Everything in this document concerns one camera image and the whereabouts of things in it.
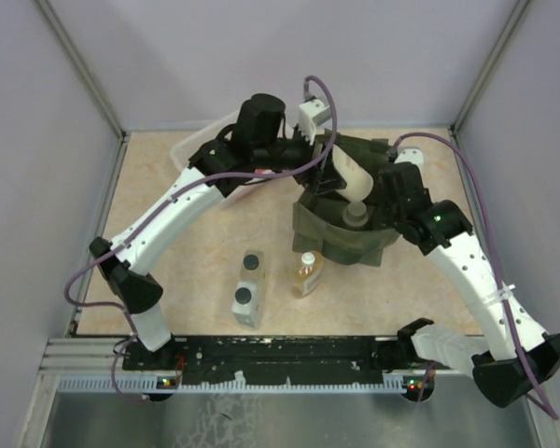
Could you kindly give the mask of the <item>cream bottle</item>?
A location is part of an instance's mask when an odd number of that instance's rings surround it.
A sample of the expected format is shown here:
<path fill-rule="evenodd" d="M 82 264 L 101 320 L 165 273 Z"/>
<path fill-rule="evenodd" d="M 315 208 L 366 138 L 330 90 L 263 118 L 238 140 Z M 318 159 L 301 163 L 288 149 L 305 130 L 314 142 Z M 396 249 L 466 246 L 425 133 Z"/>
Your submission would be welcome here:
<path fill-rule="evenodd" d="M 372 176 L 338 146 L 332 149 L 332 164 L 344 182 L 336 192 L 350 203 L 363 202 L 373 189 Z"/>
<path fill-rule="evenodd" d="M 353 229 L 360 229 L 367 225 L 369 213 L 364 203 L 350 203 L 342 212 L 343 223 Z"/>

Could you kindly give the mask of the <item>olive green canvas bag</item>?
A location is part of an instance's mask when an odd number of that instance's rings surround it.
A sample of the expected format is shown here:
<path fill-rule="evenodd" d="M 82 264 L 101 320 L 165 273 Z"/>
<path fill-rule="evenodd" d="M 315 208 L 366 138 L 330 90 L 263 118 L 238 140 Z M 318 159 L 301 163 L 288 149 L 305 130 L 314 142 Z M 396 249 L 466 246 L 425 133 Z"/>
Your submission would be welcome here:
<path fill-rule="evenodd" d="M 394 244 L 399 234 L 384 224 L 380 217 L 381 186 L 379 171 L 392 162 L 386 139 L 371 140 L 338 133 L 333 146 L 351 156 L 373 179 L 373 189 L 363 201 L 369 221 L 360 229 L 346 226 L 344 208 L 350 204 L 336 191 L 314 195 L 307 186 L 292 210 L 292 249 L 298 253 L 317 251 L 328 260 L 341 265 L 362 264 L 378 267 L 384 250 Z"/>

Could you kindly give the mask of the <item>clear square bottle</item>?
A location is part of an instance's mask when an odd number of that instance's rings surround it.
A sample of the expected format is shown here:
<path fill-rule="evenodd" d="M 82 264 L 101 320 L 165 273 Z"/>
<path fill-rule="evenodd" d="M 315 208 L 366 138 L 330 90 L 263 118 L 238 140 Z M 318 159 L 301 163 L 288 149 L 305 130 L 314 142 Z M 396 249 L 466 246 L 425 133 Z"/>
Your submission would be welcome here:
<path fill-rule="evenodd" d="M 234 291 L 231 312 L 236 321 L 245 327 L 257 329 L 261 320 L 267 282 L 239 281 Z"/>
<path fill-rule="evenodd" d="M 246 250 L 241 262 L 239 278 L 242 281 L 257 283 L 265 281 L 266 274 L 265 254 L 260 250 Z"/>

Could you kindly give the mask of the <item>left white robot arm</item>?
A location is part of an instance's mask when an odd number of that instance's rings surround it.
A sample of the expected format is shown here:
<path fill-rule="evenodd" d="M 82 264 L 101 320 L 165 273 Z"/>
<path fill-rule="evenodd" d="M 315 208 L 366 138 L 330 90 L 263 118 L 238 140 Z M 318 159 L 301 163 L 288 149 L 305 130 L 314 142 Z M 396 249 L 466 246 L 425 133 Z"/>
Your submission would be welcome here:
<path fill-rule="evenodd" d="M 202 142 L 176 181 L 134 224 L 110 240 L 91 242 L 96 267 L 153 369 L 165 370 L 175 359 L 173 334 L 160 306 L 163 288 L 151 274 L 169 246 L 201 215 L 254 179 L 294 177 L 310 186 L 326 170 L 337 132 L 332 130 L 325 143 L 316 138 L 322 124 L 337 122 L 334 100 L 306 92 L 291 134 L 286 133 L 286 117 L 280 98 L 252 95 L 232 119 L 203 129 Z"/>

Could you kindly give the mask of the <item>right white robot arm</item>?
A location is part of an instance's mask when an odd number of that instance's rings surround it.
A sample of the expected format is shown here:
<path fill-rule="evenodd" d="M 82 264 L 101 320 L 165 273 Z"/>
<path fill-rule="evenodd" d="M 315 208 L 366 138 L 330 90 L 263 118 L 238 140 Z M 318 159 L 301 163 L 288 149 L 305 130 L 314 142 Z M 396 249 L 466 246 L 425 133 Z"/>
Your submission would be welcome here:
<path fill-rule="evenodd" d="M 452 282 L 483 333 L 468 337 L 419 318 L 398 332 L 399 361 L 412 370 L 436 361 L 464 373 L 499 408 L 552 378 L 560 369 L 560 333 L 549 333 L 497 282 L 461 209 L 432 202 L 411 162 L 381 169 L 379 183 L 394 229 Z"/>

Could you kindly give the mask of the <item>amber liquid bottle white cap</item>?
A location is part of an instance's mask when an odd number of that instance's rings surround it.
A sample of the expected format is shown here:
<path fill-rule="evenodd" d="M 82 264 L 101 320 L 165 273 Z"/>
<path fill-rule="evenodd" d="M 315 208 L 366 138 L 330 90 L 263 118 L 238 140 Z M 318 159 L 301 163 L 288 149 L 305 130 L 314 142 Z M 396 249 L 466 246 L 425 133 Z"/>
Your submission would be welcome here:
<path fill-rule="evenodd" d="M 304 252 L 299 258 L 292 285 L 293 295 L 302 299 L 317 286 L 324 267 L 323 256 L 316 251 Z"/>

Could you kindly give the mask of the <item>white plastic basket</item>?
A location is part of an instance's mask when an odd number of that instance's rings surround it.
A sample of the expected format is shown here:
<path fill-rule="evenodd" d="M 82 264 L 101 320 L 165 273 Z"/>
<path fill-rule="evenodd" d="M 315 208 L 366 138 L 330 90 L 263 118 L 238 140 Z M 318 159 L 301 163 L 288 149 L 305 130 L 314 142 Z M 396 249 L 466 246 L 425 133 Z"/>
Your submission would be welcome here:
<path fill-rule="evenodd" d="M 198 149 L 207 141 L 215 139 L 217 134 L 227 125 L 233 124 L 238 118 L 239 111 L 233 111 L 229 115 L 213 121 L 206 125 L 196 133 L 182 141 L 177 142 L 170 149 L 170 159 L 172 160 L 178 172 L 182 172 L 189 166 L 189 158 L 198 151 Z M 261 187 L 261 184 L 255 186 L 241 186 L 231 193 L 227 198 L 221 201 L 220 207 L 225 208 L 241 201 L 247 195 L 253 193 Z"/>

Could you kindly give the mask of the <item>clear square bottle front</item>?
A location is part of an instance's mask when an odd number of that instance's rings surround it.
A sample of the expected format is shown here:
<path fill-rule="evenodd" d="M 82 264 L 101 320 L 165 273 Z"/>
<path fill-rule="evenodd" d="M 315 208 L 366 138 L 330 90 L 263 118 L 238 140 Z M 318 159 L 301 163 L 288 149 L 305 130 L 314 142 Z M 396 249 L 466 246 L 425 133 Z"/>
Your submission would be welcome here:
<path fill-rule="evenodd" d="M 267 282 L 239 281 L 234 291 L 231 312 L 236 321 L 245 327 L 257 329 L 261 320 Z"/>

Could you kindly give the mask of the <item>right aluminium frame post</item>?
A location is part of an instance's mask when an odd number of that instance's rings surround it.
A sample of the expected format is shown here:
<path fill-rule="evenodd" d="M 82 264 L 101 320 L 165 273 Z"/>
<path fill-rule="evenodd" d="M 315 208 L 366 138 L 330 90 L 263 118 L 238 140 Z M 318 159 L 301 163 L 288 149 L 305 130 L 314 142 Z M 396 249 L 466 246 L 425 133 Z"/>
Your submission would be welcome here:
<path fill-rule="evenodd" d="M 522 26 L 525 16 L 531 8 L 533 1 L 517 0 L 513 4 L 510 15 L 506 19 L 501 31 L 497 36 L 494 46 L 489 51 L 482 67 L 476 76 L 471 89 L 466 96 L 465 101 L 456 114 L 454 122 L 450 126 L 452 135 L 458 135 L 466 123 L 473 110 L 483 97 L 485 90 L 488 88 L 492 77 L 496 73 L 502 58 L 504 57 L 508 47 Z"/>

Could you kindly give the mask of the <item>aluminium frame post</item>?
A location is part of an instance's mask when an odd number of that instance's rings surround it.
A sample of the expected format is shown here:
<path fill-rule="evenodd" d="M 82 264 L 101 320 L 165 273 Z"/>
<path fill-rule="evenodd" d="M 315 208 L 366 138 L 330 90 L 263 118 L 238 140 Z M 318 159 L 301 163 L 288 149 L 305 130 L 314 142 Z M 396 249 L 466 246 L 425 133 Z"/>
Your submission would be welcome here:
<path fill-rule="evenodd" d="M 504 57 L 508 47 L 522 26 L 525 16 L 531 8 L 533 1 L 517 0 L 513 4 L 510 15 L 506 19 L 501 31 L 497 36 L 494 46 L 489 51 L 482 67 L 476 76 L 471 89 L 466 96 L 465 101 L 456 114 L 454 122 L 450 126 L 452 135 L 458 135 L 466 123 L 473 110 L 483 97 L 485 90 L 488 88 L 492 77 L 496 73 L 502 58 Z"/>
<path fill-rule="evenodd" d="M 56 39 L 67 61 L 70 62 L 77 79 L 89 95 L 98 112 L 115 136 L 119 140 L 123 140 L 126 132 L 120 124 L 114 106 L 109 101 L 98 77 L 92 72 L 86 58 L 64 26 L 54 6 L 49 0 L 33 0 L 32 3 Z"/>

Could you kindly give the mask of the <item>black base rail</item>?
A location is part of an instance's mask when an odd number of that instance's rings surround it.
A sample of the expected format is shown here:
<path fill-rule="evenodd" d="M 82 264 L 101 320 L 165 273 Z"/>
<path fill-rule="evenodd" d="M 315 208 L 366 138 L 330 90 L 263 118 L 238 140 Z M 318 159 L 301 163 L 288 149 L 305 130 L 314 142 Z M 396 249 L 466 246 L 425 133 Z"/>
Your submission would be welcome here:
<path fill-rule="evenodd" d="M 380 384 L 392 371 L 428 365 L 395 337 L 185 336 L 156 352 L 131 343 L 126 371 L 170 371 L 183 385 L 221 385 L 242 374 L 248 385 Z"/>

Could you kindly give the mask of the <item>left aluminium frame post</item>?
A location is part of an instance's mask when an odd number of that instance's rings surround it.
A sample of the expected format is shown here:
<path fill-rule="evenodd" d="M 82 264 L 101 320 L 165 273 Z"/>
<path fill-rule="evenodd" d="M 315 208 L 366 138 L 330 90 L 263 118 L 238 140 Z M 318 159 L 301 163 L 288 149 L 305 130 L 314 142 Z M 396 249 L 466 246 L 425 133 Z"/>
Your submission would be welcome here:
<path fill-rule="evenodd" d="M 49 0 L 33 0 L 32 3 L 56 39 L 67 61 L 70 62 L 77 79 L 89 95 L 98 112 L 115 136 L 119 140 L 123 140 L 126 132 L 120 124 L 114 106 L 109 101 L 98 77 L 92 72 L 86 58 L 64 26 L 54 6 Z"/>

